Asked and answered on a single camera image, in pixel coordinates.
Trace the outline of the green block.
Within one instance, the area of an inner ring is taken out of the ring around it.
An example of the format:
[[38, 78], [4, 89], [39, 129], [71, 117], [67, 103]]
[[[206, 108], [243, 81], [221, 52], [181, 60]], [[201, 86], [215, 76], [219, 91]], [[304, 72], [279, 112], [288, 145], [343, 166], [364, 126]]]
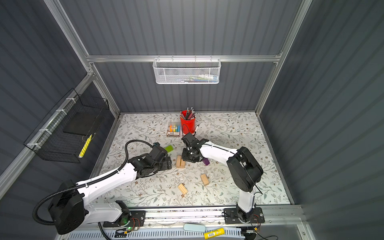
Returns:
[[172, 151], [174, 150], [174, 147], [173, 147], [172, 145], [169, 145], [169, 146], [166, 146], [166, 147], [165, 147], [165, 150], [166, 150], [168, 153], [170, 153], [170, 152], [172, 152]]

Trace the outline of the purple block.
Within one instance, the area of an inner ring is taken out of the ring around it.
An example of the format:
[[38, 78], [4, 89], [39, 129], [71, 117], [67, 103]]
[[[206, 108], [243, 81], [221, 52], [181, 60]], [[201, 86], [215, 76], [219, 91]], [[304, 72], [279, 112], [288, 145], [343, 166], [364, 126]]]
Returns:
[[202, 162], [205, 164], [205, 166], [208, 166], [210, 164], [210, 161], [207, 158], [203, 158]]

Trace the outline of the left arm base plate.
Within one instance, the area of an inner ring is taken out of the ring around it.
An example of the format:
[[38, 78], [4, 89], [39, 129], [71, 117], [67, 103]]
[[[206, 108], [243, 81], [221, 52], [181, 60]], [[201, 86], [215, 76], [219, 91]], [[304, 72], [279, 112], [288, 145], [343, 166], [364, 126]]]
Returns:
[[130, 211], [122, 213], [115, 222], [104, 222], [104, 228], [133, 228], [142, 227], [146, 219], [146, 211]]

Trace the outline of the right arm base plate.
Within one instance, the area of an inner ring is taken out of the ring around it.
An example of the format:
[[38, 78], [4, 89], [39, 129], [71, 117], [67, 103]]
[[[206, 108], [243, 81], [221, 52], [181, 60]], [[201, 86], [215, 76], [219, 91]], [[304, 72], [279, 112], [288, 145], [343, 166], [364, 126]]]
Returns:
[[222, 217], [225, 219], [225, 223], [229, 224], [263, 224], [265, 223], [264, 213], [261, 208], [253, 208], [249, 214], [239, 217], [241, 209], [238, 208], [225, 208], [222, 212]]

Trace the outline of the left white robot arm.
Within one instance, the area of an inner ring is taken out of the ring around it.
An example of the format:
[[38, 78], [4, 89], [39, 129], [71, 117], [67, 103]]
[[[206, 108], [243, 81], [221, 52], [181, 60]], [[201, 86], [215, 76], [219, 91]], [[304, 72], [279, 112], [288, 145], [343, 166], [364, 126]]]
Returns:
[[63, 183], [48, 207], [58, 234], [68, 234], [81, 225], [101, 222], [128, 228], [135, 226], [129, 208], [122, 201], [105, 205], [93, 201], [120, 185], [150, 177], [171, 167], [167, 150], [155, 143], [149, 153], [126, 158], [115, 170], [78, 183]]

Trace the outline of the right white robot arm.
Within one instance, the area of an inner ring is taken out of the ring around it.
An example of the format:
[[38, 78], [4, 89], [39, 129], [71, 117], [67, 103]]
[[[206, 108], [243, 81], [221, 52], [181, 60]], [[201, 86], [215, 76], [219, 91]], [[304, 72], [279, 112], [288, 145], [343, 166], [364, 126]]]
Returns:
[[188, 133], [182, 137], [185, 144], [182, 159], [197, 163], [203, 159], [211, 159], [228, 167], [235, 185], [239, 188], [239, 201], [236, 205], [237, 216], [243, 223], [251, 221], [255, 204], [255, 194], [261, 193], [257, 187], [264, 170], [246, 147], [230, 149], [216, 145], [207, 139], [198, 140]]

